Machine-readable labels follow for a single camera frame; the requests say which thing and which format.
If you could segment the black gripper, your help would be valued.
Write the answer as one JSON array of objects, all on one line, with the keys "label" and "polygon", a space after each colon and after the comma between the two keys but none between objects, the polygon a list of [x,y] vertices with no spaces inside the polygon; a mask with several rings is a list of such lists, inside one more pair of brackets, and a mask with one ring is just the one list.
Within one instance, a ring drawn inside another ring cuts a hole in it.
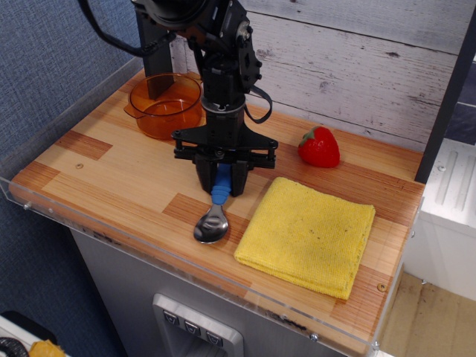
[{"label": "black gripper", "polygon": [[191,160],[202,189],[210,193],[215,184],[218,164],[231,165],[231,195],[243,194],[248,168],[272,169],[276,164],[278,142],[249,129],[245,123],[247,106],[228,109],[204,106],[206,124],[172,133],[176,158]]}]

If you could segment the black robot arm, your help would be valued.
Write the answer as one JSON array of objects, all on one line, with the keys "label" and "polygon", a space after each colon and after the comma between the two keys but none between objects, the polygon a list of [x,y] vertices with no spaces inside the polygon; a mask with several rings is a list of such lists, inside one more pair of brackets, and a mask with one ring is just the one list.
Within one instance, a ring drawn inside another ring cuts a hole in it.
[{"label": "black robot arm", "polygon": [[276,140],[245,124],[251,114],[245,96],[251,92],[267,102],[259,89],[262,63],[252,44],[252,27],[238,1],[135,1],[141,15],[167,31],[166,40],[181,36],[194,54],[202,80],[205,125],[172,133],[175,156],[196,166],[202,189],[211,192],[218,167],[231,167],[231,194],[245,189],[248,172],[274,168]]}]

